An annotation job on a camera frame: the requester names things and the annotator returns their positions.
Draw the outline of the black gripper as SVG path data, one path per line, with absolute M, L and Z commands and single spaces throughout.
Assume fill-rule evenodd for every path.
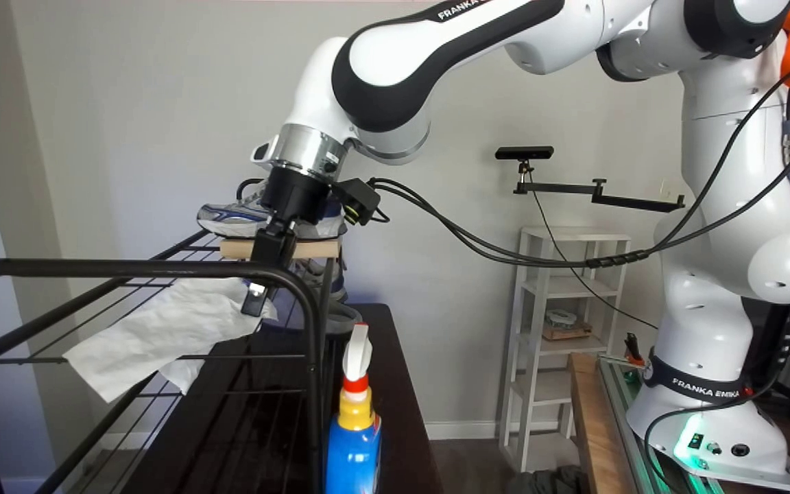
M 329 183 L 289 167 L 274 167 L 264 183 L 260 206 L 270 211 L 260 238 L 318 238 L 318 219 L 326 211 Z

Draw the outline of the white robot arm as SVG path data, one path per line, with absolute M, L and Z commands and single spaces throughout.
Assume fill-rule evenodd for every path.
M 617 82 L 680 82 L 667 157 L 688 211 L 645 249 L 660 327 L 629 427 L 692 474 L 790 494 L 787 438 L 744 393 L 744 304 L 790 304 L 790 0 L 438 0 L 331 35 L 267 150 L 260 252 L 294 252 L 350 150 L 420 150 L 438 82 L 493 50 L 541 76 L 590 57 Z

